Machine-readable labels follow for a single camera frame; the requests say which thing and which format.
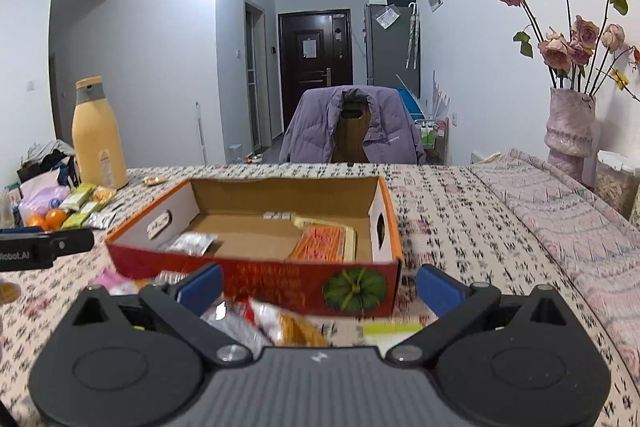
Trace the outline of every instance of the red cardboard box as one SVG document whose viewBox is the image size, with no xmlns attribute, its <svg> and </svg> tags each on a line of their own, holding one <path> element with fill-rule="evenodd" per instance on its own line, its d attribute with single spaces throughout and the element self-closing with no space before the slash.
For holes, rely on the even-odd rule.
<svg viewBox="0 0 640 427">
<path fill-rule="evenodd" d="M 324 219 L 356 232 L 353 263 L 290 261 L 302 236 L 278 213 Z M 215 233 L 204 257 L 158 251 L 187 230 Z M 106 240 L 130 279 L 162 270 L 190 273 L 215 261 L 225 295 L 245 296 L 308 315 L 385 317 L 392 313 L 402 251 L 382 178 L 194 179 L 137 213 Z"/>
</svg>

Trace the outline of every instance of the purple jacket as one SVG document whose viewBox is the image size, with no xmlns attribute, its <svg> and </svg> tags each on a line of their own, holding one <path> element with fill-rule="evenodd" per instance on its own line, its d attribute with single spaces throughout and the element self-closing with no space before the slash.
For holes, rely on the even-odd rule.
<svg viewBox="0 0 640 427">
<path fill-rule="evenodd" d="M 280 162 L 329 163 L 344 100 L 366 99 L 371 120 L 362 147 L 371 163 L 423 164 L 420 134 L 395 89 L 337 86 L 304 92 L 284 136 Z"/>
</svg>

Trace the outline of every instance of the metal screw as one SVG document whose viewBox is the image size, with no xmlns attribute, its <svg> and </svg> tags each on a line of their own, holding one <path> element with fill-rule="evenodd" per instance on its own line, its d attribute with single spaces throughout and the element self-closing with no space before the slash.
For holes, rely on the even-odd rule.
<svg viewBox="0 0 640 427">
<path fill-rule="evenodd" d="M 415 362 L 422 356 L 422 350 L 413 344 L 396 346 L 389 352 L 389 357 L 398 362 Z"/>
<path fill-rule="evenodd" d="M 238 363 L 244 362 L 250 356 L 250 352 L 240 344 L 230 344 L 220 347 L 216 352 L 216 356 L 223 362 Z"/>
</svg>

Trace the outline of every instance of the pink striped cloth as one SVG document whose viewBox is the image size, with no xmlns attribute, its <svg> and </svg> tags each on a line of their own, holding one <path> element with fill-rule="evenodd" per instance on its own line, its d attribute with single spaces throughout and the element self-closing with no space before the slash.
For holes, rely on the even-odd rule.
<svg viewBox="0 0 640 427">
<path fill-rule="evenodd" d="M 542 243 L 640 383 L 640 230 L 552 165 L 518 150 L 471 167 Z"/>
</svg>

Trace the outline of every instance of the pink vase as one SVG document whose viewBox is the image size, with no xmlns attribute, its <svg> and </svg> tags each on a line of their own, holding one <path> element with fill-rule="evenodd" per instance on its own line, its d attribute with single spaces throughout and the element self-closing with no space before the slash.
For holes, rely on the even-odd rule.
<svg viewBox="0 0 640 427">
<path fill-rule="evenodd" d="M 584 159 L 593 153 L 596 101 L 583 92 L 551 89 L 545 143 L 548 161 L 582 183 Z"/>
</svg>

